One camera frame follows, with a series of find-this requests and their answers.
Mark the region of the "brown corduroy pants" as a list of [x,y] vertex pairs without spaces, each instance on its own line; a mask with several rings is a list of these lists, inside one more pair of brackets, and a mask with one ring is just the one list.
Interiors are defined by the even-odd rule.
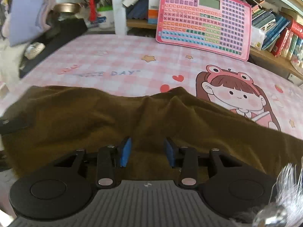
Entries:
[[276,177],[288,163],[301,164],[302,141],[262,127],[249,119],[178,87],[167,93],[119,97],[78,87],[31,87],[4,117],[22,117],[24,128],[2,137],[10,166],[24,176],[76,149],[96,152],[119,145],[129,136],[133,146],[125,179],[175,179],[164,140],[207,153],[225,151]]

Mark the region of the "pink checkered table mat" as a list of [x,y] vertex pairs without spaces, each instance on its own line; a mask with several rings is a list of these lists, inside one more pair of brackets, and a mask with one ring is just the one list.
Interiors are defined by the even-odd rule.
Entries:
[[302,89],[249,62],[157,43],[153,38],[81,36],[28,73],[1,102],[1,114],[31,87],[97,89],[143,97],[181,87],[196,98],[302,141]]

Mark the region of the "black case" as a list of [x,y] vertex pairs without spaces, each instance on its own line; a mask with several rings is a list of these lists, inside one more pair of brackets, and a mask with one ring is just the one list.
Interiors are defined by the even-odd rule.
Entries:
[[45,48],[34,59],[23,56],[19,67],[19,78],[26,76],[33,68],[60,47],[81,36],[87,31],[83,19],[67,19],[58,21],[53,28],[45,32],[35,42],[43,43]]

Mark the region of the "white jar green lid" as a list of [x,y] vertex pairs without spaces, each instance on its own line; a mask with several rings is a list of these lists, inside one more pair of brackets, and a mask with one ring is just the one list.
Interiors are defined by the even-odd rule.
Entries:
[[115,26],[112,6],[102,6],[97,9],[99,28],[112,29]]

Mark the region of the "pink learning tablet toy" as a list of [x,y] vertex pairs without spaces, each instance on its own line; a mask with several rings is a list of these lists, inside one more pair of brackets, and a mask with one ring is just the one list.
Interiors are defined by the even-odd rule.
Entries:
[[160,0],[156,41],[247,61],[252,9],[239,0]]

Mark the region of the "cream jacket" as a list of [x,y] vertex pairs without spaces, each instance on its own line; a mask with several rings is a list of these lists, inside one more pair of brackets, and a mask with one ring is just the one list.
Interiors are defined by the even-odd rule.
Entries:
[[8,39],[1,39],[1,82],[12,91],[20,81],[19,68],[29,43],[10,47]]

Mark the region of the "brass bowl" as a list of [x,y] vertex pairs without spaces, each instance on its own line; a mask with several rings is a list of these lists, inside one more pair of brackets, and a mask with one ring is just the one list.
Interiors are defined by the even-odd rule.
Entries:
[[80,11],[81,6],[77,3],[59,3],[56,4],[53,10],[57,13],[73,13],[76,14]]

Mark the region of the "red glue bottle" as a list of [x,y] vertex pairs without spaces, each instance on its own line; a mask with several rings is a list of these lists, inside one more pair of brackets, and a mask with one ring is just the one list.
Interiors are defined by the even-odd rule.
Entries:
[[89,0],[89,7],[90,7],[89,21],[93,23],[97,19],[94,0]]

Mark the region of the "folded lavender cloth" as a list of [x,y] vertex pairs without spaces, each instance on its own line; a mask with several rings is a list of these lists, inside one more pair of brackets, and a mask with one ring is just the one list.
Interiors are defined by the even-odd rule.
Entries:
[[12,0],[9,36],[10,46],[29,42],[51,28],[49,12],[56,0]]

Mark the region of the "red thick dictionary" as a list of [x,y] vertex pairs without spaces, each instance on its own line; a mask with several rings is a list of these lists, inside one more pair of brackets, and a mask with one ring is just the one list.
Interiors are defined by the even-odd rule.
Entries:
[[298,37],[303,38],[303,26],[294,21],[294,19],[290,21],[287,28],[290,29]]

